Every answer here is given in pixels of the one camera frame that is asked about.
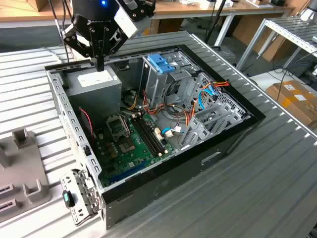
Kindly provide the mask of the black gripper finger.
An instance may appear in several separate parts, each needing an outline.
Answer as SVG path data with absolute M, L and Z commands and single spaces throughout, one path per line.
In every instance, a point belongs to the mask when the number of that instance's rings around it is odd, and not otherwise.
M 85 58 L 91 58 L 96 70 L 101 72 L 101 53 L 98 49 L 98 45 L 94 45 L 94 42 L 89 42 L 89 46 L 81 43 L 78 40 L 76 29 L 73 26 L 68 26 L 62 31 L 62 38 L 64 43 L 78 52 L 81 56 Z
M 101 71 L 104 71 L 105 58 L 116 53 L 128 39 L 120 27 L 104 27 L 101 43 Z

